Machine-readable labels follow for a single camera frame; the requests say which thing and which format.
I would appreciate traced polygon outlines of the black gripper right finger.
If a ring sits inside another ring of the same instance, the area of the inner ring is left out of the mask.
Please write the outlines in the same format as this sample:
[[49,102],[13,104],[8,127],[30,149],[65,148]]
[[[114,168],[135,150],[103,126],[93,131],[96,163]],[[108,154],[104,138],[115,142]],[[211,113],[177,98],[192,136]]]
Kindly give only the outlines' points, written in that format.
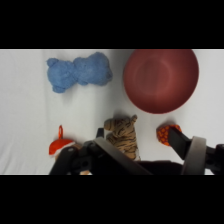
[[209,147],[205,138],[189,139],[175,127],[169,130],[168,143],[184,161],[182,175],[204,175],[206,169],[224,175],[224,144]]

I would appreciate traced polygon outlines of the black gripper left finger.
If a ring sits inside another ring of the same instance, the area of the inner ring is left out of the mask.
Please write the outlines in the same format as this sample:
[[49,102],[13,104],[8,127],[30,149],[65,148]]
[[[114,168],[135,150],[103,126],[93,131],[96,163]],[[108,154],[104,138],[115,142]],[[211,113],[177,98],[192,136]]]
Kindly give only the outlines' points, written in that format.
[[96,138],[78,149],[75,142],[63,137],[63,128],[49,146],[49,155],[56,157],[50,175],[79,175],[89,171],[92,175],[150,175],[138,163],[127,158],[104,139],[104,130],[97,130]]

